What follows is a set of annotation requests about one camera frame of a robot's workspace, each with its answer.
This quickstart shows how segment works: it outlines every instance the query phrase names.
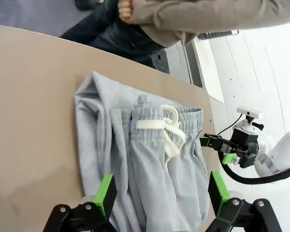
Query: clenched fist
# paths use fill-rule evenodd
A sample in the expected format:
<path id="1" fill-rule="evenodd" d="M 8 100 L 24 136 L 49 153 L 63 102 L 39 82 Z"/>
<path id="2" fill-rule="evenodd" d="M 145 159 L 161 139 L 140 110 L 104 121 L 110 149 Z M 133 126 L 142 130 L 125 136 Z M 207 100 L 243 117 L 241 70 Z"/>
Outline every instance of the clenched fist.
<path id="1" fill-rule="evenodd" d="M 119 18 L 128 24 L 133 24 L 132 13 L 133 5 L 132 0 L 119 0 L 118 4 Z"/>

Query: gray fabric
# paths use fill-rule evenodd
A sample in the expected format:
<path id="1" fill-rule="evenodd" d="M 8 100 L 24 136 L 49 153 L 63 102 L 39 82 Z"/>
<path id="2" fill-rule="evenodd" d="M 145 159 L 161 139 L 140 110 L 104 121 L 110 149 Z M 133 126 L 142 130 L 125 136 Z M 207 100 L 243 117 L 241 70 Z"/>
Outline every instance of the gray fabric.
<path id="1" fill-rule="evenodd" d="M 199 135 L 203 111 L 124 86 L 97 73 L 75 95 L 79 160 L 86 195 L 113 173 L 117 198 L 111 222 L 118 231 L 189 231 L 207 216 L 207 171 Z M 187 141 L 165 170 L 163 130 L 137 130 L 139 119 L 172 118 L 177 107 Z M 169 134 L 177 143 L 175 135 Z"/>

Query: table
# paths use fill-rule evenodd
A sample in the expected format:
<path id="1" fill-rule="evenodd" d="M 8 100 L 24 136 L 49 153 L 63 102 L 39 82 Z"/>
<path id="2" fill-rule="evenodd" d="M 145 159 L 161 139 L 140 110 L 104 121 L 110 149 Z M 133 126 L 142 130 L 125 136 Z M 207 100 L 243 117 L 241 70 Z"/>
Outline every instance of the table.
<path id="1" fill-rule="evenodd" d="M 73 94 L 92 70 L 202 107 L 203 129 L 214 132 L 201 88 L 92 47 L 0 26 L 0 231 L 11 231 L 12 222 L 21 231 L 42 231 L 56 204 L 75 207 L 83 197 Z M 215 151 L 204 148 L 203 155 L 208 170 L 219 169 Z M 203 226 L 213 218 L 211 211 Z"/>

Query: white panel wall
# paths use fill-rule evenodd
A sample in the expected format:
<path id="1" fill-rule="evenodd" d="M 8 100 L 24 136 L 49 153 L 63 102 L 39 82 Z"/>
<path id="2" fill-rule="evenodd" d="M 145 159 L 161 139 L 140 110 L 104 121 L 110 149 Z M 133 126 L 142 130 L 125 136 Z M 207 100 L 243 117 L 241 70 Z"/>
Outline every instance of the white panel wall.
<path id="1" fill-rule="evenodd" d="M 216 117 L 223 115 L 216 128 L 233 123 L 239 117 L 236 107 L 245 105 L 264 112 L 264 131 L 277 142 L 290 131 L 290 24 L 241 31 L 236 36 L 212 39 L 210 45 L 225 101 L 224 107 L 215 108 L 218 102 L 212 105 Z M 229 130 L 222 135 L 230 138 L 231 134 Z M 232 168 L 242 176 L 257 177 L 254 168 Z M 239 191 L 249 200 L 269 199 L 283 231 L 290 232 L 290 178 L 246 186 L 223 175 L 229 190 Z"/>

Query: pant leg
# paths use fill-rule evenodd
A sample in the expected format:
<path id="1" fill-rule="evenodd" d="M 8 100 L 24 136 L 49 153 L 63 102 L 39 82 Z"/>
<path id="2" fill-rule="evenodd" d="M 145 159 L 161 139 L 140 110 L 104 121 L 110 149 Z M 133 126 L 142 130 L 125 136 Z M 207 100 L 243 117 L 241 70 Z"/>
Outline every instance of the pant leg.
<path id="1" fill-rule="evenodd" d="M 117 18 L 118 0 L 105 0 L 90 15 L 61 35 L 61 38 L 80 44 L 88 43 L 95 40 Z"/>
<path id="2" fill-rule="evenodd" d="M 151 62 L 148 56 L 164 48 L 150 39 L 139 25 L 128 25 L 119 18 L 87 45 L 145 64 Z"/>

